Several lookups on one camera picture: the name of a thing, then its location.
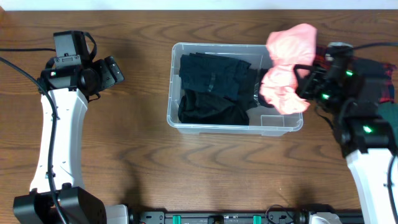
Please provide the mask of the pink garment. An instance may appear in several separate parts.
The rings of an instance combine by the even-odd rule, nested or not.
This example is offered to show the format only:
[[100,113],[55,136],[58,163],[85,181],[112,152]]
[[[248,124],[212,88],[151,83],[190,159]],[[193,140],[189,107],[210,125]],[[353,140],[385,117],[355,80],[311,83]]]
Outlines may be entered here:
[[280,114],[302,113],[310,106],[296,94],[298,79],[309,72],[294,73],[294,66],[312,65],[316,56],[317,29],[299,24],[288,30],[270,33],[266,48],[273,66],[262,78],[259,95]]

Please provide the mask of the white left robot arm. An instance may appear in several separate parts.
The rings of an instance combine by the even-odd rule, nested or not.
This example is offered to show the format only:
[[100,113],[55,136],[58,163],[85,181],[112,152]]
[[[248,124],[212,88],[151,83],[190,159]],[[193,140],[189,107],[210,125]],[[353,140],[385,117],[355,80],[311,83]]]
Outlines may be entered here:
[[127,206],[109,205],[85,190],[81,171],[81,139],[89,97],[121,81],[114,57],[88,65],[46,66],[38,82],[43,130],[37,169],[29,193],[14,199],[20,223],[129,223]]

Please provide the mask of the black garment with stripe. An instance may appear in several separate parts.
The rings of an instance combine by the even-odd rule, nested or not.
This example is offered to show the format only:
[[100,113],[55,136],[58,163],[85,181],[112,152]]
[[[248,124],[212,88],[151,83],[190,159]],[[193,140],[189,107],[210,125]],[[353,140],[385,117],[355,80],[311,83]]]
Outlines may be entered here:
[[257,70],[244,60],[198,52],[182,55],[179,77],[184,90],[212,93],[239,103],[245,111],[257,106]]

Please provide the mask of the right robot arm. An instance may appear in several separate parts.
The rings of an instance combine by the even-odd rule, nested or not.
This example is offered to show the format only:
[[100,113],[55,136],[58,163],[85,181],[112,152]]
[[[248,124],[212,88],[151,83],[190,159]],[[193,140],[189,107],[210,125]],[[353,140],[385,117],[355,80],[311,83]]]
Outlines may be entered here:
[[329,125],[354,178],[365,223],[397,223],[397,144],[378,113],[385,79],[346,67],[295,65],[298,95],[332,115]]

